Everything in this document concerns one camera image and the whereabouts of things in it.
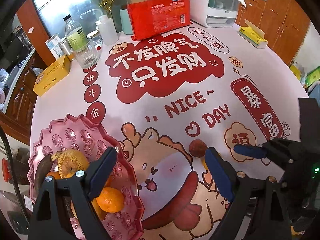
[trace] table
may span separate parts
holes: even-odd
[[[190,142],[214,146],[250,177],[279,180],[279,167],[238,155],[233,145],[299,140],[297,98],[307,97],[284,62],[270,48],[256,49],[238,28],[192,24],[140,43],[121,33],[117,45],[102,47],[96,66],[83,71],[72,62],[70,74],[38,97],[31,145],[67,114],[101,122],[135,168],[142,237],[208,239],[228,202],[190,155]]]

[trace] red bottle cap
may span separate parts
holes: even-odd
[[[2,159],[2,173],[5,182],[9,182],[12,179],[8,166],[8,161],[6,159]]]

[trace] green label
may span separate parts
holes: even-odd
[[[67,37],[67,39],[74,50],[81,48],[87,43],[82,28],[75,30],[71,35]]]

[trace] white appliance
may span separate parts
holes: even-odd
[[[231,27],[236,21],[239,2],[244,0],[190,0],[191,20],[207,27]]]

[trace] cabinet handle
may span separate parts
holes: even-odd
[[[275,14],[278,14],[277,12],[275,12],[274,10],[270,9],[272,12],[274,12]]]
[[[298,28],[297,28],[296,26],[294,26],[292,23],[291,23],[291,26],[292,26],[293,28],[295,28],[297,31],[299,31]]]

